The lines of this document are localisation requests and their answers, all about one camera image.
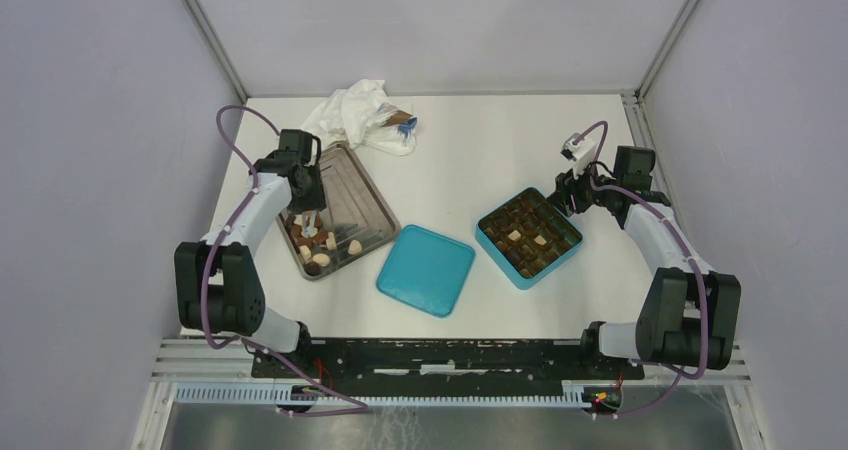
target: white wall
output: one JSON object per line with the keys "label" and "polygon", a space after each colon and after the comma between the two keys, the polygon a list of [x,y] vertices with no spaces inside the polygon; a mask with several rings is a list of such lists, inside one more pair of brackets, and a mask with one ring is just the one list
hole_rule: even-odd
{"label": "white wall", "polygon": [[684,0],[200,0],[252,95],[634,89]]}
{"label": "white wall", "polygon": [[0,448],[127,447],[232,100],[180,0],[0,0]]}
{"label": "white wall", "polygon": [[775,448],[845,448],[848,0],[703,0],[648,95],[690,238],[743,285]]}

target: white plastic bag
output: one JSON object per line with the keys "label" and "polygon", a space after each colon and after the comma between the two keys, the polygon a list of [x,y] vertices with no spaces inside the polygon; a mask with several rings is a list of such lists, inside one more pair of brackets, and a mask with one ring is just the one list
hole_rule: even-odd
{"label": "white plastic bag", "polygon": [[347,90],[336,90],[306,117],[301,129],[321,139],[322,146],[347,140],[351,148],[366,144],[392,155],[415,149],[415,117],[407,124],[383,124],[397,111],[383,90],[383,80],[360,80]]}

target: teal plastic lid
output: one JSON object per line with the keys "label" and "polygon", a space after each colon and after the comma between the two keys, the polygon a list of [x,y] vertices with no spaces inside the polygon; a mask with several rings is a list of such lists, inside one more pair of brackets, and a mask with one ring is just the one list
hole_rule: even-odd
{"label": "teal plastic lid", "polygon": [[470,246],[417,225],[407,225],[377,277],[377,289],[444,318],[453,311],[473,262],[474,249]]}

